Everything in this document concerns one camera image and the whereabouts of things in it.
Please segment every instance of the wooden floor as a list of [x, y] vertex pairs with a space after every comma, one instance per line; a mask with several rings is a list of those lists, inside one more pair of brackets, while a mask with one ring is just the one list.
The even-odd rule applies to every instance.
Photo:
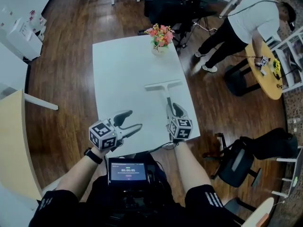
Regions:
[[[89, 126], [98, 120], [93, 83], [92, 44], [128, 36], [150, 26], [143, 15], [144, 2], [136, 0], [53, 0], [45, 13], [47, 29], [41, 57], [32, 62], [29, 94], [59, 106], [58, 111], [26, 105], [27, 135], [31, 158], [42, 187], [65, 174], [90, 146]], [[210, 27], [218, 28], [223, 21], [211, 17]], [[180, 52], [180, 61], [187, 76], [195, 106], [201, 137], [190, 145], [208, 174], [215, 171], [216, 162], [205, 161], [202, 154], [218, 149], [214, 133], [222, 132], [227, 144], [239, 136], [258, 137], [271, 129], [285, 126], [282, 101], [269, 99], [261, 89], [243, 97], [233, 96], [225, 86], [223, 74], [230, 64], [241, 59], [228, 57], [218, 65], [215, 74], [203, 71], [191, 76], [195, 65], [193, 53], [209, 36], [196, 29], [188, 47]], [[247, 75], [249, 83], [254, 79]], [[184, 204], [173, 150], [159, 150], [153, 156], [162, 163], [176, 201]], [[223, 202], [235, 196], [258, 206], [280, 190], [284, 174], [275, 161], [255, 160], [253, 169], [262, 168], [257, 188], [250, 187], [248, 176], [239, 188], [233, 188], [219, 178], [213, 186]], [[102, 167], [96, 172], [104, 174]], [[248, 212], [242, 212], [246, 218]]]

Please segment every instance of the person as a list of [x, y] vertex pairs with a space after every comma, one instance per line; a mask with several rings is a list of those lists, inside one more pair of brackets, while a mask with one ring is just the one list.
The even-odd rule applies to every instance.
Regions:
[[287, 21], [292, 29], [296, 13], [288, 3], [270, 2], [275, 0], [260, 1], [263, 0], [238, 0], [237, 7], [228, 14], [221, 27], [195, 53], [198, 58], [204, 57], [211, 49], [224, 42], [202, 65], [202, 69], [211, 73], [217, 72], [218, 69], [215, 67], [217, 63], [229, 55], [244, 50], [250, 43], [256, 55], [255, 63], [260, 63], [262, 41], [268, 40], [277, 32], [279, 20]]
[[[117, 226], [238, 226], [223, 207], [207, 173], [187, 144], [180, 142], [174, 150], [186, 193], [186, 207], [174, 202], [171, 188], [162, 178], [163, 191], [151, 193], [151, 199], [161, 201], [157, 208], [152, 209], [148, 216], [138, 210], [126, 210]], [[94, 147], [91, 152], [102, 159], [108, 150], [99, 151]], [[145, 157], [154, 161], [150, 154], [145, 154]], [[163, 173], [155, 161], [154, 165], [157, 171]], [[106, 226], [117, 202], [115, 191], [108, 186], [107, 176], [99, 177], [93, 183], [87, 201], [79, 203], [97, 166], [94, 160], [84, 156], [62, 178], [56, 190], [45, 194], [29, 226]]]

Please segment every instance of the white sneaker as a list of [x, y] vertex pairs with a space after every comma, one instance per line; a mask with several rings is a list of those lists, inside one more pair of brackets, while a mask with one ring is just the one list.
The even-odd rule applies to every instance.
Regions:
[[201, 54], [199, 51], [197, 51], [197, 52], [195, 53], [195, 56], [196, 56], [197, 58], [200, 58], [200, 57], [206, 56], [206, 55], [203, 55], [203, 54]]
[[209, 72], [211, 72], [211, 73], [215, 73], [215, 72], [218, 71], [218, 68], [216, 68], [215, 66], [213, 66], [212, 68], [208, 68], [207, 66], [202, 65], [201, 68], [202, 68], [203, 70], [209, 71]]

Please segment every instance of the yellow round table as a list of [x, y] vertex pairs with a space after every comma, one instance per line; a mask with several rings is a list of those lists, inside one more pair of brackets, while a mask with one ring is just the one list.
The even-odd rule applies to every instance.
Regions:
[[[252, 44], [249, 44], [245, 48], [245, 52], [248, 58], [245, 58], [238, 65], [228, 66], [226, 69], [224, 79], [228, 89], [236, 96], [243, 96], [246, 93], [262, 88], [266, 95], [271, 99], [279, 99], [282, 95], [282, 79], [276, 79], [268, 65], [262, 67], [266, 72], [265, 76], [263, 76], [261, 71], [255, 67], [255, 58], [249, 58], [251, 56], [255, 56]], [[275, 59], [270, 48], [265, 44], [265, 42], [262, 43], [262, 55], [270, 58], [270, 61]], [[240, 71], [240, 69], [247, 64], [249, 67]], [[258, 83], [247, 87], [244, 75], [249, 72], [253, 73]]]

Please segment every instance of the round wooden table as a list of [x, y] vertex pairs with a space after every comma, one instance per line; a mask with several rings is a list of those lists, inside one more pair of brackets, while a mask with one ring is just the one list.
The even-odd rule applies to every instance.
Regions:
[[[255, 56], [252, 44], [249, 44], [245, 48], [245, 52], [248, 57]], [[271, 61], [275, 59], [270, 48], [265, 44], [265, 42], [262, 43], [262, 55], [270, 58]], [[276, 79], [268, 66], [262, 67], [262, 69], [266, 72], [266, 75], [263, 76], [261, 71], [255, 67], [254, 59], [255, 58], [245, 58], [238, 65], [227, 67], [224, 79], [228, 89], [236, 96], [243, 96], [248, 92], [262, 88], [266, 95], [271, 99], [279, 99], [282, 95], [282, 79]], [[240, 69], [247, 64], [249, 67], [240, 71]], [[247, 87], [244, 75], [249, 72], [253, 73], [258, 83]]]
[[248, 217], [242, 227], [261, 227], [268, 219], [269, 213], [274, 206], [274, 198], [266, 199], [257, 209]]

